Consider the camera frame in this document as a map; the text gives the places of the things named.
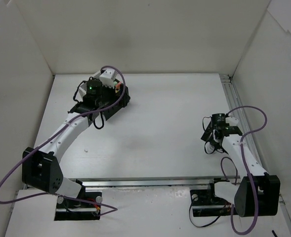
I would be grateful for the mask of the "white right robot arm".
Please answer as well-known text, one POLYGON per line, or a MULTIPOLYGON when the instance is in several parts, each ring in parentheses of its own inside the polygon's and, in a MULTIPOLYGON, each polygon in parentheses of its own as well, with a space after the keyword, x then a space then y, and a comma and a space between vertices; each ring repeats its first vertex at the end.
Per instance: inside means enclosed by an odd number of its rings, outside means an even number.
POLYGON ((270 175, 256 160, 243 141, 238 119, 226 114, 213 114, 201 139, 208 155, 222 152, 232 160, 240 183, 214 181, 206 190, 211 203, 224 199, 235 207, 240 217, 274 216, 278 212, 280 180, 270 175))

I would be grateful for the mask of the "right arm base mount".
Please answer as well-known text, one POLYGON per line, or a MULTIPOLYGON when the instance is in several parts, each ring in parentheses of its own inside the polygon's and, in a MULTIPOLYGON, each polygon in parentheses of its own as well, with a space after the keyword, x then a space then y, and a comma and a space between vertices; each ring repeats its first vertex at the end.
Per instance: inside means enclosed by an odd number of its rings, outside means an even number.
POLYGON ((231 203, 211 194, 208 189, 191 189, 191 212, 193 217, 229 216, 231 203))

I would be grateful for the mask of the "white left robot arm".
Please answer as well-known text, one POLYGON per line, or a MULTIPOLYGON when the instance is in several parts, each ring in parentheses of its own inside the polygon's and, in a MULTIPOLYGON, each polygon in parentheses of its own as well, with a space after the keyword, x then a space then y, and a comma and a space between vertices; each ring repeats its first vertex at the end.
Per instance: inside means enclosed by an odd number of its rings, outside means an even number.
POLYGON ((60 162, 71 144, 77 137, 101 116, 102 121, 108 120, 130 101, 128 87, 117 79, 111 87, 101 80, 90 77, 77 87, 74 98, 76 105, 68 111, 68 116, 55 131, 53 139, 38 151, 26 148, 23 152, 25 161, 22 164, 22 181, 34 188, 53 195, 68 197, 74 207, 84 205, 86 201, 85 187, 81 181, 71 181, 64 177, 60 162))

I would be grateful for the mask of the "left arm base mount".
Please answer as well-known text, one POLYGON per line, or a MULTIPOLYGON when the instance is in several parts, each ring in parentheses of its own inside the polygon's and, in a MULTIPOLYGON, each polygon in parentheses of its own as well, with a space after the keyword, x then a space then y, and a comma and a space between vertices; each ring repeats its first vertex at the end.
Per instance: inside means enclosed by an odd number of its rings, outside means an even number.
POLYGON ((54 221, 100 220, 101 206, 58 197, 54 221))

